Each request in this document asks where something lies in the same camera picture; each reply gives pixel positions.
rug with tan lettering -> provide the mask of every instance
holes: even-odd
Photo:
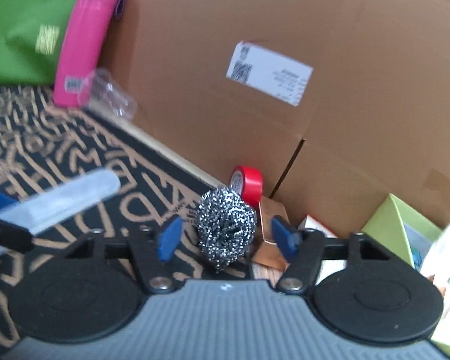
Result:
[[[201,260],[193,208],[209,186],[106,121],[82,110],[54,107],[52,95],[49,88],[0,88],[0,192],[24,200],[96,167],[114,170],[121,189],[115,197],[40,235],[33,251],[0,257],[0,353],[20,339],[8,315],[7,294],[93,228],[103,228],[107,237],[126,237],[130,228],[158,227],[178,213],[186,225],[171,262],[176,280],[248,275],[241,263],[216,275]],[[124,272],[131,269],[128,261],[115,264]]]

paper box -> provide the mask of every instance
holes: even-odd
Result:
[[[392,194],[387,196],[372,218],[366,223],[363,232],[373,237],[411,266],[414,266],[410,242],[407,237],[407,227],[413,228],[430,242],[435,241],[442,232],[422,214]],[[450,356],[449,344],[439,341],[435,341],[435,344]]]

pink thermos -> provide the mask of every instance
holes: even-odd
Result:
[[[123,0],[77,0],[63,40],[55,77],[54,102],[78,107],[77,93],[98,63],[100,50],[114,12]]]

tape roll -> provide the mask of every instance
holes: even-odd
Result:
[[[230,187],[245,203],[258,208],[263,192],[263,177],[258,169],[236,166],[230,178]]]

metal screw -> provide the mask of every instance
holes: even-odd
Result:
[[[303,283],[301,280],[287,277],[280,280],[280,287],[287,291],[298,291],[303,287]]]
[[[172,286],[172,281],[168,277],[157,276],[150,280],[150,285],[154,290],[168,290]]]

